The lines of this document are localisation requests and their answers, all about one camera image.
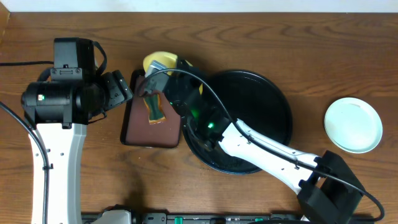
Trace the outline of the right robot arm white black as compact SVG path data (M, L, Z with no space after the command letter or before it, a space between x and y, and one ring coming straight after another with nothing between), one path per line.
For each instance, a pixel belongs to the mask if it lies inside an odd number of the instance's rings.
M334 152L318 156L289 146L292 112L270 80L247 70L205 77L173 68L164 93L182 117L189 148L206 165L228 174L267 172L296 194L311 223L354 221L363 185Z

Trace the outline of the mint green plate top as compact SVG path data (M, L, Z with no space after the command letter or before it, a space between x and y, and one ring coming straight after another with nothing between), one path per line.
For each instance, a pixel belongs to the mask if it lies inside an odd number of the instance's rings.
M352 97L340 98L328 107L324 128L333 144L353 154L372 151L383 134L376 110L367 102Z

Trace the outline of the orange green scrub sponge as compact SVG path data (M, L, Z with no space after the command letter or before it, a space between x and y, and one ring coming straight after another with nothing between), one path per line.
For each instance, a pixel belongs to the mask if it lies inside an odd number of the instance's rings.
M149 124L157 124L166 120L162 110L160 95L158 93L145 96L144 104L147 108Z

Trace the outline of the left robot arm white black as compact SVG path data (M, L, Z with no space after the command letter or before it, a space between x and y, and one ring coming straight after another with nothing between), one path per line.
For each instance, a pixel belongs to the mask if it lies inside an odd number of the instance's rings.
M80 169L92 117L132 98L120 71L48 68L21 97L34 160L32 223L81 223Z

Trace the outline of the yellow plate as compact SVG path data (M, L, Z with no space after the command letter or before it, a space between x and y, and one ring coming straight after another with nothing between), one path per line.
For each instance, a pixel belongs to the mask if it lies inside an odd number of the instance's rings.
M143 61L143 66L144 66L144 71L145 74L147 72L147 69L149 68L149 65L151 61L157 60L161 63L165 63L166 66L171 68L171 71L177 71L174 73L168 80L165 88L163 91L155 91L153 93L157 92L164 92L166 89L169 88L169 85L173 85L173 82L178 83L178 78L183 78L184 76L187 76L186 72L198 75L200 78L204 77L204 73L197 67L194 67L190 62L187 60L179 57L176 54L170 53L170 52L164 52L164 51L158 51L151 53L150 55L146 56Z

